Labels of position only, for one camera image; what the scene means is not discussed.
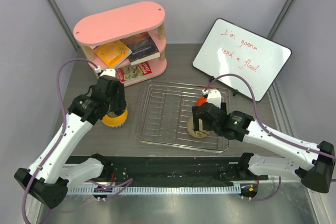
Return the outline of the orange bowl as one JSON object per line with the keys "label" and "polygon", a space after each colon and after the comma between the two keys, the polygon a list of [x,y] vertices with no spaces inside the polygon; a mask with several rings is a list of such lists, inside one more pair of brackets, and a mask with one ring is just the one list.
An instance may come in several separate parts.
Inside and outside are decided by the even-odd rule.
{"label": "orange bowl", "polygon": [[203,103],[207,102],[206,97],[200,97],[196,103],[197,106],[201,106]]}

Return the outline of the dark brown bowl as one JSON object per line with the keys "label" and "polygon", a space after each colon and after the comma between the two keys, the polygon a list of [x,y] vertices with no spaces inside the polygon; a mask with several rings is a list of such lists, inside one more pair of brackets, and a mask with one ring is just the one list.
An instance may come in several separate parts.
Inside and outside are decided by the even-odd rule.
{"label": "dark brown bowl", "polygon": [[127,113],[127,111],[128,111],[127,109],[110,111],[110,112],[108,112],[107,116],[109,116],[110,118],[117,118],[117,117],[120,117],[123,114]]}

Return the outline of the yellow bowl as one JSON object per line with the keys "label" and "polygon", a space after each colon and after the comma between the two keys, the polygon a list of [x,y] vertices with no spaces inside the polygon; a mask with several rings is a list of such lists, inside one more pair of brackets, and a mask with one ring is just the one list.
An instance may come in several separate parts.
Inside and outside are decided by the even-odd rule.
{"label": "yellow bowl", "polygon": [[120,115],[116,115],[114,112],[109,112],[102,118],[102,122],[109,127],[120,127],[128,118],[128,109],[123,111]]}

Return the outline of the beige speckled bowl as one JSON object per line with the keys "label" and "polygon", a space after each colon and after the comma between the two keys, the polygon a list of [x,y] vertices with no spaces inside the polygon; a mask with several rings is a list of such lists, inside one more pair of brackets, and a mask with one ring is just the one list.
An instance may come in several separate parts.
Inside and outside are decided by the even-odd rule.
{"label": "beige speckled bowl", "polygon": [[194,124],[193,124],[193,118],[190,117],[188,122],[187,122],[187,132],[189,135],[191,135],[194,138],[206,138],[211,134],[211,131],[206,131],[204,129],[200,129],[198,131],[194,130]]}

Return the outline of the metal wire dish rack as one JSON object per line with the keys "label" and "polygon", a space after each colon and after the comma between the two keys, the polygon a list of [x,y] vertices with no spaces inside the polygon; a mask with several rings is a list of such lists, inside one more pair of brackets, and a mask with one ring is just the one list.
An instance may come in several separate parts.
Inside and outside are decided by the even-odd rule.
{"label": "metal wire dish rack", "polygon": [[221,153],[229,140],[211,132],[205,138],[191,136],[192,107],[202,96],[204,86],[148,81],[142,98],[136,137],[142,143]]}

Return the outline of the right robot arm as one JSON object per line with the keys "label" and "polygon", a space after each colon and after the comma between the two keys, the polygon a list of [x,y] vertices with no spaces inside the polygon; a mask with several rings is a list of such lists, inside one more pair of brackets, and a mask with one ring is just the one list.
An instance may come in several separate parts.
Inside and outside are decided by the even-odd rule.
{"label": "right robot arm", "polygon": [[254,175],[272,175],[299,180],[307,188],[328,193],[335,167],[333,144],[306,142],[285,135],[259,123],[251,115],[240,111],[227,113],[226,104],[205,102],[192,107],[194,128],[202,127],[228,140],[258,145],[278,157],[243,154],[237,166],[242,179]]}

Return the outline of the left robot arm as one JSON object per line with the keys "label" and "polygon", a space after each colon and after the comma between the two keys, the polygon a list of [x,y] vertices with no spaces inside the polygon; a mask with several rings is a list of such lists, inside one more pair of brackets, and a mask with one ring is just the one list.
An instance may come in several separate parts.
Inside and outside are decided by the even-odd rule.
{"label": "left robot arm", "polygon": [[28,169],[19,168],[14,175],[24,190],[50,209],[56,208],[72,188],[94,178],[105,182],[112,174],[110,161],[100,154],[63,169],[77,144],[99,120],[127,111],[124,85],[116,77],[102,74],[89,88],[90,95],[81,94],[73,99],[66,122],[43,153]]}

